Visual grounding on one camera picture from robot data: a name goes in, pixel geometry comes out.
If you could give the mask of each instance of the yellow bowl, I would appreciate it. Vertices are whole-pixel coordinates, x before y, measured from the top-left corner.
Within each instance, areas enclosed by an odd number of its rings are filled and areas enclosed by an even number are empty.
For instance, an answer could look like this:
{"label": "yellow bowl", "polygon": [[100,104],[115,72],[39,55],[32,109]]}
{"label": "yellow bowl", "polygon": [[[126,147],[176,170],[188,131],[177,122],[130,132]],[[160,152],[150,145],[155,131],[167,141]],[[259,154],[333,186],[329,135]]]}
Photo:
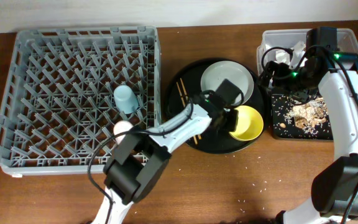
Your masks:
{"label": "yellow bowl", "polygon": [[239,141],[250,141],[258,137],[264,129],[264,120],[260,113],[250,106],[238,106],[239,112],[236,130],[229,134]]}

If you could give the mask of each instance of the round tray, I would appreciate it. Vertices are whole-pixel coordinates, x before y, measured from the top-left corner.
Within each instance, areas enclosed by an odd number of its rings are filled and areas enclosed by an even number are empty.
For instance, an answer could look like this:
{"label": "round tray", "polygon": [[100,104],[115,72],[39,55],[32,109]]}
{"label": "round tray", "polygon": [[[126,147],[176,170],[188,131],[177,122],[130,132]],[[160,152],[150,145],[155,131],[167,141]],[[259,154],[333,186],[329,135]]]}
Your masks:
{"label": "round tray", "polygon": [[[167,88],[167,94],[165,97],[165,114],[168,119],[173,118],[175,115],[183,111],[183,103],[179,95],[178,85],[182,95],[184,95],[183,85],[188,97],[200,94],[200,81],[203,72],[213,63],[223,60],[227,59],[209,58],[200,60],[186,66],[175,75]],[[255,108],[262,115],[265,130],[271,117],[269,98],[267,97],[266,91],[256,85],[255,81],[257,77],[255,76],[255,73],[245,65],[243,66],[248,69],[254,79],[254,92],[244,105]],[[197,138],[197,144],[195,144],[193,138],[187,140],[186,143],[189,146],[203,152],[225,154],[241,150],[251,145],[256,139],[251,141],[238,141],[232,138],[227,131],[208,129],[201,134],[201,139]]]}

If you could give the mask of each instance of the gray dish rack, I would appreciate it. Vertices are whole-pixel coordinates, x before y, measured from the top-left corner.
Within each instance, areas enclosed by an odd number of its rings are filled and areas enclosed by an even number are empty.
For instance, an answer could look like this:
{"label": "gray dish rack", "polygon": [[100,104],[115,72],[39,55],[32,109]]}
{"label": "gray dish rack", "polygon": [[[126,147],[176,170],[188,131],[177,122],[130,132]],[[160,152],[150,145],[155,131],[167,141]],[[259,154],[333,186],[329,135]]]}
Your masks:
{"label": "gray dish rack", "polygon": [[[128,85],[139,109],[118,112]],[[0,110],[0,166],[14,177],[84,174],[118,121],[158,126],[160,42],[154,27],[23,30],[17,34]],[[96,156],[101,173],[115,142]],[[135,155],[142,162],[142,154]]]}

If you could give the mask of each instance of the light blue cup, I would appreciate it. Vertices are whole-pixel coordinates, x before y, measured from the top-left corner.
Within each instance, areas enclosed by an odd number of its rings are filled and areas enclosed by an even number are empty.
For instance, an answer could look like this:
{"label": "light blue cup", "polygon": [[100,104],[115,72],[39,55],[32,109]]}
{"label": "light blue cup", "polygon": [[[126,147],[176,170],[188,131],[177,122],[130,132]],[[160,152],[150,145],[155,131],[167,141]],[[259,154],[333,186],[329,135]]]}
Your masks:
{"label": "light blue cup", "polygon": [[118,110],[125,114],[133,113],[139,107],[135,93],[127,85],[120,85],[114,90],[114,101]]}

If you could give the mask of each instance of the wooden table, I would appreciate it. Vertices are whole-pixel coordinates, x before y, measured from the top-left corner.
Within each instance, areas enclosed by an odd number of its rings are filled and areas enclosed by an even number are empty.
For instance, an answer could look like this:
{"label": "wooden table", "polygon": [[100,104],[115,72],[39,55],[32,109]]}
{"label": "wooden table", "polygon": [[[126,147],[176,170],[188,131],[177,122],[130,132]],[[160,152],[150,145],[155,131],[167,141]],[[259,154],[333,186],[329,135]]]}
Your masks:
{"label": "wooden table", "polygon": [[[162,95],[174,74],[195,60],[226,57],[256,71],[263,31],[318,26],[350,28],[358,40],[358,21],[158,29]],[[14,38],[15,34],[0,34],[0,103]],[[271,131],[251,147],[228,155],[183,145],[150,195],[131,208],[125,223],[245,223],[274,217],[305,201],[314,177],[332,161],[332,143],[278,141]],[[100,183],[104,180],[104,175],[95,177]],[[0,223],[84,223],[95,217],[102,198],[85,175],[16,179],[0,168]]]}

